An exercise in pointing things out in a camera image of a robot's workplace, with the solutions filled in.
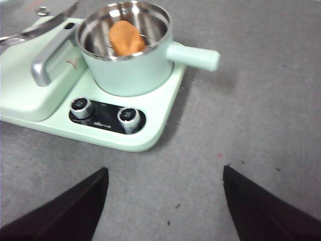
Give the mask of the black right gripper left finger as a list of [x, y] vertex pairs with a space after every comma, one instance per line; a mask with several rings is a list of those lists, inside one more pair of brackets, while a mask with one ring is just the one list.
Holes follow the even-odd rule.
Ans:
[[1, 228], [1, 240], [92, 240], [104, 209], [103, 167], [60, 196]]

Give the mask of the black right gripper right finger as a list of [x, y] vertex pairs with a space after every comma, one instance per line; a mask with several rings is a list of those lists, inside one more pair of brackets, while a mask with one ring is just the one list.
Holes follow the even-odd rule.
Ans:
[[227, 205], [240, 240], [320, 240], [320, 221], [277, 198], [230, 166]]

